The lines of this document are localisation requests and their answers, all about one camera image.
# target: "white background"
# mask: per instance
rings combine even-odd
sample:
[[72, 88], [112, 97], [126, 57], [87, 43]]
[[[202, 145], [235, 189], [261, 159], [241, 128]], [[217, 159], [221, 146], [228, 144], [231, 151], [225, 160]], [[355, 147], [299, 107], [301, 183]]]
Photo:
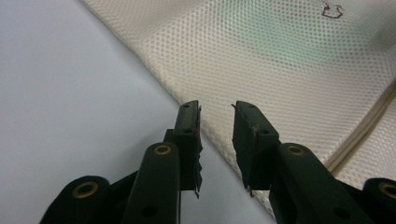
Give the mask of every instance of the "white background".
[[[78, 0], [0, 0], [0, 223], [38, 223], [81, 176], [134, 172], [177, 111]], [[203, 138], [201, 197], [182, 193], [181, 223], [274, 223]]]

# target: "beige mesh fabric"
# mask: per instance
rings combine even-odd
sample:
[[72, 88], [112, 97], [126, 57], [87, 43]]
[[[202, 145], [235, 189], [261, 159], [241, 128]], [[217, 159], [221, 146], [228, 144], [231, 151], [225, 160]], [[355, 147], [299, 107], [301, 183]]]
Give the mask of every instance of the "beige mesh fabric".
[[237, 172], [236, 100], [332, 169], [395, 89], [394, 1], [84, 1], [180, 103], [200, 101], [204, 132]]
[[336, 177], [362, 189], [367, 178], [396, 180], [396, 100]]

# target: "white table surface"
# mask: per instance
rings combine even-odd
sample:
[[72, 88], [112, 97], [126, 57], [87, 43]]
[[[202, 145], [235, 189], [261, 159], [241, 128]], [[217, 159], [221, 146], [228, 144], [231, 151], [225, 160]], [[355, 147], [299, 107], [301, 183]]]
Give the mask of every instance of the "white table surface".
[[[113, 183], [134, 172], [177, 111], [78, 0], [0, 0], [0, 223], [38, 223], [81, 176]], [[181, 223], [275, 223], [204, 136], [203, 145], [201, 197], [182, 193]]]

